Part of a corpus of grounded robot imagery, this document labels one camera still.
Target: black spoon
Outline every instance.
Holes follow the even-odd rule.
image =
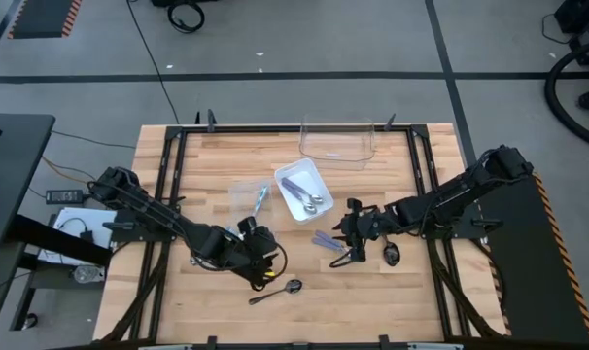
[[[383,248],[383,258],[385,263],[389,266],[396,266],[400,263],[400,250],[394,242],[390,242],[388,237],[384,234],[383,239],[385,240],[385,248]]]
[[[276,294],[281,293],[281,292],[288,292],[289,294],[294,294],[294,293],[297,293],[298,291],[300,291],[302,287],[303,287],[303,282],[301,282],[300,280],[290,280],[286,283],[286,287],[284,287],[283,289],[281,289],[279,291],[269,293],[266,296],[262,296],[262,297],[250,298],[249,304],[250,305],[257,304],[257,303],[263,301],[264,299],[266,299],[270,296],[275,296]]]

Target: desk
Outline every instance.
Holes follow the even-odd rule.
[[[166,126],[144,126],[132,169],[152,195],[160,165]],[[452,124],[428,124],[439,182],[463,172]],[[191,220],[225,226],[227,189],[235,181],[272,178],[276,169],[301,158],[298,133],[194,133],[186,141],[180,202]],[[424,161],[418,143],[420,161]],[[173,172],[175,147],[169,172]],[[231,273],[206,272],[189,264],[189,249],[177,240],[171,248],[157,343],[370,342],[379,334],[392,341],[442,340],[426,244],[407,235],[394,236],[401,252],[396,267],[382,260],[381,241],[368,242],[368,260],[331,269],[335,253],[311,244],[315,229],[330,232],[347,212],[346,198],[364,205],[385,204],[416,194],[412,165],[403,134],[376,134],[376,155],[362,171],[320,168],[335,200],[326,216],[300,226],[290,216],[274,185],[274,227],[289,254],[289,267],[267,290],[282,288],[291,278],[303,281],[296,296],[273,297],[254,306],[261,294]],[[168,174],[164,193],[169,193]],[[455,241],[457,266],[465,293],[489,324],[504,333],[504,323],[488,260],[469,242]],[[144,243],[134,243],[111,261],[94,338],[108,333],[136,294]],[[457,315],[449,302],[453,330]],[[151,307],[144,308],[141,335],[146,336]]]
[[[47,115],[0,114],[0,312],[12,283],[7,282],[18,267],[40,272],[42,263],[37,256],[24,252],[26,244],[49,249],[66,256],[106,266],[108,249],[69,236],[17,213],[33,173],[51,136],[54,117]],[[61,269],[68,279],[64,265],[46,266],[48,273]],[[29,304],[35,293],[32,281],[36,273],[26,277],[27,287],[18,303],[10,329],[22,329]]]

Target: black desk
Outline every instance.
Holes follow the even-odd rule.
[[[53,124],[53,116],[0,114],[0,129],[3,131],[0,136],[0,284],[14,277],[18,267],[38,269],[37,257],[24,252],[27,243],[104,266],[111,257],[108,249],[17,213],[49,141]],[[6,283],[0,287],[0,311],[10,286],[11,283]]]

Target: blue utensil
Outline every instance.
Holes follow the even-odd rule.
[[[301,204],[303,204],[303,209],[305,209],[306,212],[310,214],[316,214],[316,205],[303,199],[301,193],[299,193],[294,187],[292,187],[290,182],[284,180],[286,180],[286,178],[282,179],[282,186],[284,187],[284,189],[286,189],[296,199],[298,199],[301,202]]]
[[[253,217],[256,217],[258,211],[260,210],[260,206],[262,205],[262,201],[266,196],[266,191],[268,190],[268,186],[264,186],[262,190],[260,190],[260,194],[258,194],[258,200],[256,200],[256,207],[254,207],[254,213],[252,214]]]
[[[312,238],[313,243],[336,251],[346,251],[340,241],[331,238],[328,234],[322,232],[321,230],[316,230],[315,235],[316,237]]]
[[[342,246],[336,246],[331,242],[327,242],[325,239],[321,239],[321,238],[312,238],[312,243],[320,245],[321,247],[325,247],[327,249],[331,249],[333,251],[336,252],[343,252],[344,249],[342,248]]]
[[[307,195],[307,197],[309,198],[309,200],[314,203],[314,204],[323,204],[324,200],[321,196],[317,195],[317,194],[310,194],[308,191],[306,191],[303,187],[295,184],[291,179],[289,178],[283,178],[282,179],[282,185],[284,186],[288,186],[291,189],[301,193],[301,194],[305,194]]]

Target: black power adapter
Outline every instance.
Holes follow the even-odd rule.
[[[83,204],[89,198],[81,190],[48,190],[46,191],[46,203],[56,204]]]

